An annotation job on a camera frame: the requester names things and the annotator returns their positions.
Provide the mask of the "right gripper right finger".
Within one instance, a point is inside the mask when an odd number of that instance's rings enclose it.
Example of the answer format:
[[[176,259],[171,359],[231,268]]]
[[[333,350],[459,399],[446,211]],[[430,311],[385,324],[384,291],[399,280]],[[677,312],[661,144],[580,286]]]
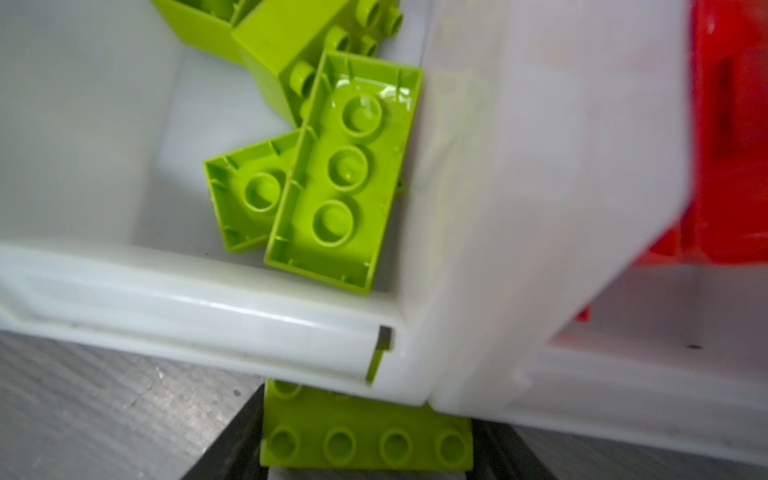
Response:
[[[511,425],[473,419],[471,426],[473,467],[467,480],[557,479]]]

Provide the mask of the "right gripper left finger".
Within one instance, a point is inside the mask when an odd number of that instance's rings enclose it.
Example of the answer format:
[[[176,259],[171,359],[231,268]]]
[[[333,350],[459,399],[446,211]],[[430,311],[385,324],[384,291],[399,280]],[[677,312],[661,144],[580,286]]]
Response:
[[[267,478],[260,464],[264,394],[262,384],[182,480]]]

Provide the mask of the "red arch lego piece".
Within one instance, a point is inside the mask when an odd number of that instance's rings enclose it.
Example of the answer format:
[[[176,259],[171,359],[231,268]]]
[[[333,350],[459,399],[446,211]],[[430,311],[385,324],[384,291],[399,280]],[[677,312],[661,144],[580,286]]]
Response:
[[[766,3],[570,1],[541,35],[584,111],[574,312],[629,262],[765,263]]]

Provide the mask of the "green lego brick cluster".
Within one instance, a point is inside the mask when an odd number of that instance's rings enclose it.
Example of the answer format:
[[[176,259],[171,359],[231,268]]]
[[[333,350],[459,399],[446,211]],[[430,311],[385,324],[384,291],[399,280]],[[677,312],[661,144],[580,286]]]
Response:
[[[267,244],[298,138],[293,130],[203,162],[226,251]]]

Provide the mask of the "lone green lego brick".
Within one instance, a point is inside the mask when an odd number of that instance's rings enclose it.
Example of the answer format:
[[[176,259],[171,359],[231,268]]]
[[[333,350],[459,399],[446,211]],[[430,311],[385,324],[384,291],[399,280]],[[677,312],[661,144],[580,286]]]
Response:
[[[232,32],[260,0],[152,0],[152,3],[182,43],[244,66]]]

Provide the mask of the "middle white bin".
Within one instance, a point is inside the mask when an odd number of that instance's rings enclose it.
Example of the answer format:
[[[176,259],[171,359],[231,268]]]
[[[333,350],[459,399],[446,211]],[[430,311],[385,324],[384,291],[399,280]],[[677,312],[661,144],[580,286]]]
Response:
[[[532,358],[502,419],[767,462],[767,269],[631,268]]]

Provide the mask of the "white bin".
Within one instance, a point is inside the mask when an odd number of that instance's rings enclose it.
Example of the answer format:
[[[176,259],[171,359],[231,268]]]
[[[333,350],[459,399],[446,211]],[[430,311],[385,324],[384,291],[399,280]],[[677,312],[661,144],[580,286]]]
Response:
[[[532,358],[502,419],[767,462],[767,269],[631,268]]]
[[[1,324],[474,416],[678,215],[686,1],[405,1],[424,71],[371,293],[224,252],[202,171],[287,124],[147,1],[1,5]]]

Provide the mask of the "left white bin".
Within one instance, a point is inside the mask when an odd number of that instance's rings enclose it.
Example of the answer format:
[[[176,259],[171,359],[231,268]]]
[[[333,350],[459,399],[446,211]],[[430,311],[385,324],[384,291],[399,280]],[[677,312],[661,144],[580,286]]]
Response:
[[[1,324],[474,416],[678,215],[686,1],[405,1],[424,71],[371,293],[224,252],[202,171],[287,124],[147,1],[1,5]]]

